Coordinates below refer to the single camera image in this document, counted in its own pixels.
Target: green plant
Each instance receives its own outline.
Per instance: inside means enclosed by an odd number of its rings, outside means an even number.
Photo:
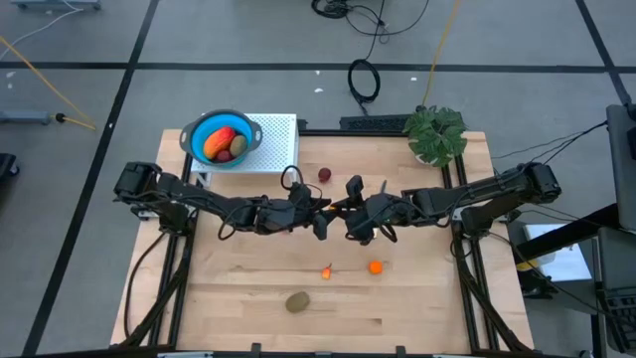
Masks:
[[[461,133],[465,130],[460,112],[431,106],[409,117],[403,132],[408,133],[408,147],[415,156],[435,167],[443,167],[464,152],[468,141]]]

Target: black robotic arm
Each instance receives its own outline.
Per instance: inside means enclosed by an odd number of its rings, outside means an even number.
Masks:
[[[114,192],[117,201],[131,206],[133,214],[156,213],[160,230],[172,235],[188,233],[188,207],[192,207],[219,216],[233,228],[226,236],[220,230],[222,240],[234,231],[269,235],[309,226],[319,240],[325,240],[327,226],[340,218],[347,226],[346,238],[361,245],[373,239],[374,228],[396,242],[394,227],[447,227],[451,219],[443,225],[440,220],[459,208],[464,209],[455,220],[461,221],[464,232],[480,235],[490,229],[494,219],[518,206],[550,203],[560,194],[552,169],[538,163],[519,165],[501,175],[454,189],[409,189],[402,191],[400,197],[383,190],[366,200],[362,177],[356,175],[346,185],[348,197],[333,204],[330,199],[312,198],[311,189],[302,180],[284,186],[281,178],[281,185],[289,192],[287,199],[264,195],[226,198],[163,173],[156,164],[131,162],[126,164]],[[489,200],[484,206],[468,207]]]

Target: wooden table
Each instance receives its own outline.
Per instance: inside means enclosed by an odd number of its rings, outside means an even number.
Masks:
[[[164,131],[157,156],[164,171],[177,175],[185,157],[179,133]],[[465,136],[468,181],[491,176],[484,133]],[[355,174],[363,176],[365,197],[379,192],[384,180],[388,180],[387,191],[396,195],[402,189],[443,187],[440,170],[415,161],[404,138],[300,137],[298,162],[305,181],[318,185],[326,198],[334,200],[346,197],[345,183]],[[324,185],[317,180],[321,167],[333,173]],[[210,189],[228,197],[286,198],[277,175],[216,175]],[[311,229],[263,237],[236,233],[222,242],[217,239],[220,222],[206,213],[199,219],[179,349],[246,351],[252,342],[260,342],[263,351],[380,353],[395,352],[397,345],[403,345],[408,353],[470,352],[459,277],[449,252],[450,230],[397,228],[397,244],[380,236],[362,247],[344,238],[345,226],[338,220],[329,226],[324,242],[315,239]],[[131,267],[159,235],[157,227],[155,220],[140,224]],[[492,231],[506,235],[500,224]],[[166,242],[137,273],[131,328],[156,298]],[[494,238],[484,238],[481,246],[494,306],[520,340],[532,347],[510,247]],[[368,273],[371,260],[384,262],[383,274]],[[333,273],[325,280],[320,272],[329,264]],[[301,290],[311,296],[310,306],[301,313],[287,312],[285,299]],[[123,340],[123,302],[124,296],[113,343]],[[487,347],[483,315],[473,302],[481,346]],[[163,317],[160,342],[167,341],[171,312],[170,306]]]

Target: small orange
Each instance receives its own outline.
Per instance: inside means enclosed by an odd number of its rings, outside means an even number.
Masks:
[[[324,279],[331,278],[331,264],[329,264],[327,267],[322,269],[322,277]]]
[[[369,272],[371,274],[380,274],[382,273],[382,262],[372,261],[369,263]]]

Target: blue colander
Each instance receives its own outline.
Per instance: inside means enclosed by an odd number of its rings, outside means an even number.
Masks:
[[[206,139],[215,131],[228,126],[233,128],[237,135],[244,135],[247,139],[247,149],[238,157],[225,163],[215,163],[203,155],[203,147]],[[231,109],[219,109],[205,113],[199,119],[186,125],[181,131],[179,143],[181,149],[192,155],[202,163],[232,167],[245,160],[245,157],[258,148],[262,141],[262,129],[258,123],[251,121],[243,113]]]

